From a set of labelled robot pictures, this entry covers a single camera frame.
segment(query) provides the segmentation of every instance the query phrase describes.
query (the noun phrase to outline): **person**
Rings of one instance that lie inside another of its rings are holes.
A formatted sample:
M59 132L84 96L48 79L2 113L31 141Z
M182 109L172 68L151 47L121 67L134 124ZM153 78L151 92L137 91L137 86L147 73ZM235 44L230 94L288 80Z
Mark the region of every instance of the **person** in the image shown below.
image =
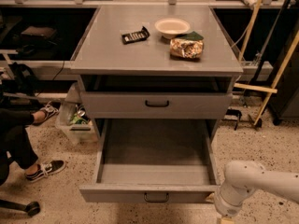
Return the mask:
M11 158L24 170L30 182L54 175L65 168L64 161L38 163L38 156L31 146L26 126L39 125L57 114L57 108L50 103L38 111L14 111L0 108L0 151L9 152Z

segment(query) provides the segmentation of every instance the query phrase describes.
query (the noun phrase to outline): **white bowl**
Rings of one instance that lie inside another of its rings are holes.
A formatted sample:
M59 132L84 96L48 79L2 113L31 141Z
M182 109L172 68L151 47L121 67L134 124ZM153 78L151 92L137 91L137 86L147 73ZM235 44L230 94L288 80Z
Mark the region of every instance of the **white bowl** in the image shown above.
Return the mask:
M190 25L185 20L175 18L158 20L155 27L166 39L172 39L190 29Z

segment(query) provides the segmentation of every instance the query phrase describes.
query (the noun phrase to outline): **empty drawer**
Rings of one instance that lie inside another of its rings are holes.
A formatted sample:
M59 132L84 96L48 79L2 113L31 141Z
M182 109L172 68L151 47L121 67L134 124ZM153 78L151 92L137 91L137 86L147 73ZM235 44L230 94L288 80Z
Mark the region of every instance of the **empty drawer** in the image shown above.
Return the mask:
M232 94L82 92L81 98L91 118L222 119Z
M87 202L203 203L219 185L204 120L112 119Z

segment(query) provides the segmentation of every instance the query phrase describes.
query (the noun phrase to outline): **drawer front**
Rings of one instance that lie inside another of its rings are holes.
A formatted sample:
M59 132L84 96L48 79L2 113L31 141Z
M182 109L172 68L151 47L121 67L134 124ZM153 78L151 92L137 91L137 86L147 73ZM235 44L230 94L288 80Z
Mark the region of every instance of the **drawer front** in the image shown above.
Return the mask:
M222 119L232 94L131 94L83 92L91 118Z
M80 193L87 203L206 203L218 186L153 187L84 185Z

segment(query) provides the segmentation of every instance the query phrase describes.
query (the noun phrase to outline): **shoe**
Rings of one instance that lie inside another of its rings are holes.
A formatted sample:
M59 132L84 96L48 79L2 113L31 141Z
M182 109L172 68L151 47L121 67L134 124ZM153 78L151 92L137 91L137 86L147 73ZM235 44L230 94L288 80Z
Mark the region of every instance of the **shoe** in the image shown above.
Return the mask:
M34 183L43 177L54 175L61 172L65 168L64 161L52 161L50 163L38 164L38 170L35 174L25 175L27 180Z
M45 113L45 118L44 120L40 121L39 123L34 123L35 126L38 126L40 124L42 124L43 122L45 122L47 119L51 118L52 116L58 114L58 109L55 108L51 102L48 102L44 107L42 107L41 109L39 109L39 111L42 111Z

